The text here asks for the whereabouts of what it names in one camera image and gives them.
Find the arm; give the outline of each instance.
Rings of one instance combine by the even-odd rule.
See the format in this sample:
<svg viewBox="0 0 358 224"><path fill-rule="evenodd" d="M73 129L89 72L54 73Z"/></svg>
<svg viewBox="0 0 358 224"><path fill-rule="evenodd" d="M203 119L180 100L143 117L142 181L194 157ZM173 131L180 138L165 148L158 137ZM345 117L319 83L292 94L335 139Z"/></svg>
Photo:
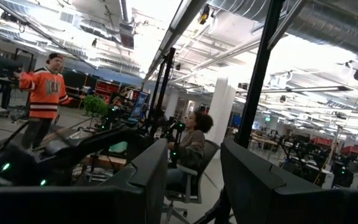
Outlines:
<svg viewBox="0 0 358 224"><path fill-rule="evenodd" d="M65 80L63 79L63 77L62 77L62 80L60 83L61 83L61 85L60 85L59 103L63 104L63 105L69 104L69 102L72 100L72 98L67 96Z"/></svg>
<svg viewBox="0 0 358 224"><path fill-rule="evenodd" d="M195 131L189 146L179 146L180 163L190 169L198 169L203 162L205 137L201 131Z"/></svg>
<svg viewBox="0 0 358 224"><path fill-rule="evenodd" d="M40 75L35 75L34 72L22 72L16 75L20 78L19 88L21 90L35 90L39 84Z"/></svg>

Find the potted plant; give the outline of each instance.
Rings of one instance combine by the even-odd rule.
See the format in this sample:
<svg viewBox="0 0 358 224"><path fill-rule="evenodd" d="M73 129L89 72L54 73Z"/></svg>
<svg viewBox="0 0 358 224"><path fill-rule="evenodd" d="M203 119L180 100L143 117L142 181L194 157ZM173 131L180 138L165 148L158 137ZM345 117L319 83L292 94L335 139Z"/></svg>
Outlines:
<svg viewBox="0 0 358 224"><path fill-rule="evenodd" d="M108 104L98 96L88 95L84 100L84 109L87 116L105 116L108 112Z"/></svg>

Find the ceiling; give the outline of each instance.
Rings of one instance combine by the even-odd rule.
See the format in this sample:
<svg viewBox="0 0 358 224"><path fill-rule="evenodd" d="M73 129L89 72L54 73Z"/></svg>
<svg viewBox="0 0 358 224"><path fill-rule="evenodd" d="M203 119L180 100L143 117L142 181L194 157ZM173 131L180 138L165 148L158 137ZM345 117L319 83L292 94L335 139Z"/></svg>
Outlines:
<svg viewBox="0 0 358 224"><path fill-rule="evenodd" d="M0 2L86 62L143 77L181 1L126 0L129 21L123 19L120 0ZM196 17L175 44L175 65L180 63L181 69L174 69L170 86L210 99L219 73L230 73L237 82L249 83L260 40L259 27L267 11L263 2L209 0L214 17L210 16L204 25ZM295 2L287 0L284 9ZM358 81L353 79L354 72L343 65L350 60L358 62L358 6L352 4L350 0L308 1L273 50L264 84L264 90L346 86L352 91L263 93L260 114L264 111L263 116L273 114L290 125L327 134L334 132L329 124L338 124L346 127L344 134L358 136L358 113L352 113L358 112ZM0 39L41 54L58 49L31 29L21 33L20 28L0 20ZM92 47L95 38L98 43ZM290 79L284 85L272 85L277 75ZM238 93L235 106L241 107L245 98L246 93ZM344 119L335 112L343 113Z"/></svg>

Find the orange jersey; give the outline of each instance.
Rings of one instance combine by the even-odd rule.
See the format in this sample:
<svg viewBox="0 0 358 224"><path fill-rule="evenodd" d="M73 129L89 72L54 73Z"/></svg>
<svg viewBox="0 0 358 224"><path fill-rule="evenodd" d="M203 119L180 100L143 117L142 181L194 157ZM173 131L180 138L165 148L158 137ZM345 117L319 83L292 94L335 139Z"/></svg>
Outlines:
<svg viewBox="0 0 358 224"><path fill-rule="evenodd" d="M56 118L59 103L70 102L63 76L53 74L47 67L23 73L20 88L30 90L30 117Z"/></svg>

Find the woman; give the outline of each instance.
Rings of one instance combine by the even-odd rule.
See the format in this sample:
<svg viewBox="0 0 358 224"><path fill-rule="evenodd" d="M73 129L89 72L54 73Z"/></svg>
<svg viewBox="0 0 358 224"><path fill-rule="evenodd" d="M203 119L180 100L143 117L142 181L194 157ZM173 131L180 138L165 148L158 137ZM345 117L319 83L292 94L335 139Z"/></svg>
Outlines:
<svg viewBox="0 0 358 224"><path fill-rule="evenodd" d="M197 170L201 168L204 156L204 133L207 133L213 126L210 115L194 112L186 117L187 135L179 144L178 149L174 149L174 143L168 143L170 150L177 150L177 164L187 168ZM167 177L167 187L169 185L186 185L186 174L180 169L169 169Z"/></svg>

